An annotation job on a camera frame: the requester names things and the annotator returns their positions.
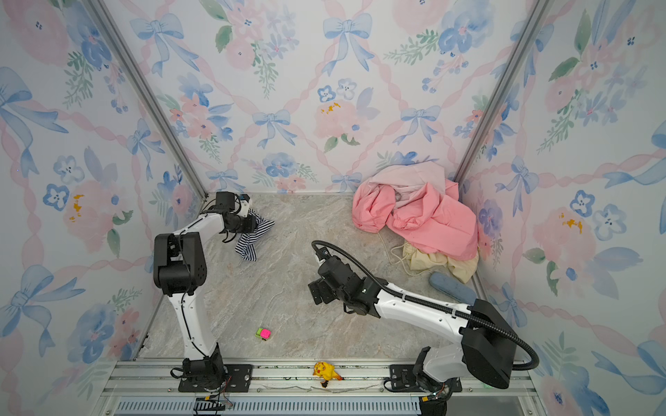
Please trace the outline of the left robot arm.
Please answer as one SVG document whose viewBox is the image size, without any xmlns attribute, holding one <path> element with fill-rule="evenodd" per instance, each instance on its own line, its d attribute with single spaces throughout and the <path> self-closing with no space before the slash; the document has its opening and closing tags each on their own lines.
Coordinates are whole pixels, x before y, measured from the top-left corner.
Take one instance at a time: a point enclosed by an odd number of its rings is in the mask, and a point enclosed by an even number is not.
<svg viewBox="0 0 666 416">
<path fill-rule="evenodd" d="M 172 371 L 181 392 L 219 391 L 229 379 L 206 314 L 204 245 L 220 234 L 229 242 L 254 232 L 258 220 L 250 215 L 250 208 L 247 194 L 217 192 L 213 206 L 192 223 L 155 238 L 154 285 L 170 301 L 184 343 L 182 365 Z"/>
</svg>

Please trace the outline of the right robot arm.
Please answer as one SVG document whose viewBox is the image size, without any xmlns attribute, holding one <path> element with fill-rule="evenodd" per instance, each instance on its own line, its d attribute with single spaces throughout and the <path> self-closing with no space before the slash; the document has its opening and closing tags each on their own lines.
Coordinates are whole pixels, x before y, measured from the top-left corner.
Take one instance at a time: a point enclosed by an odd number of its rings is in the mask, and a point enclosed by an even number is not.
<svg viewBox="0 0 666 416">
<path fill-rule="evenodd" d="M 340 301 L 347 313 L 405 322 L 449 342 L 419 353 L 413 373 L 421 389 L 437 389 L 461 377 L 509 388 L 517 345 L 504 334 L 515 332 L 490 303 L 444 303 L 417 296 L 383 279 L 359 277 L 335 256 L 320 257 L 318 264 L 319 279 L 309 284 L 316 304 Z"/>
</svg>

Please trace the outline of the blue white striped cloth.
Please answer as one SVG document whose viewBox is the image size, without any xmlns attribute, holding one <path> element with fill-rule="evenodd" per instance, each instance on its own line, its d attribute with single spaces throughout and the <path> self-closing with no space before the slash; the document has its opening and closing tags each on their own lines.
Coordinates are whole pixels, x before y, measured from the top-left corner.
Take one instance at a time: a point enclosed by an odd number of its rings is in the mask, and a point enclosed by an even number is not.
<svg viewBox="0 0 666 416">
<path fill-rule="evenodd" d="M 256 222 L 256 228 L 252 232 L 241 234 L 235 251 L 244 260 L 255 262 L 257 260 L 255 244 L 272 230 L 275 222 L 260 216 L 253 209 L 249 211 L 247 219 L 253 219 Z"/>
</svg>

